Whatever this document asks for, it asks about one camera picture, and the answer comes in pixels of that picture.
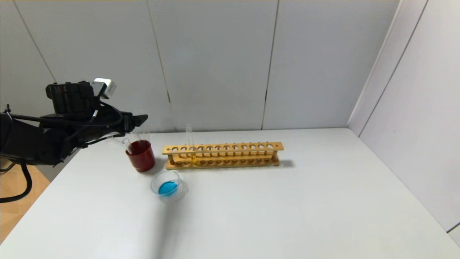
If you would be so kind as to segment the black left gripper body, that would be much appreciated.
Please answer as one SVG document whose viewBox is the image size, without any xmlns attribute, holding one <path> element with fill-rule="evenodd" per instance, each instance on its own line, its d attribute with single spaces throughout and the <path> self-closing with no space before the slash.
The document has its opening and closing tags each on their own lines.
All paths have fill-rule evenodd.
<svg viewBox="0 0 460 259">
<path fill-rule="evenodd" d="M 120 123 L 108 125 L 108 122 L 118 121 L 120 115 L 116 111 L 103 111 L 97 114 L 97 123 L 103 124 L 103 126 L 97 127 L 98 131 L 105 132 L 106 134 L 115 133 L 127 133 L 133 130 L 133 115 L 132 113 L 121 112 L 122 119 Z"/>
</svg>

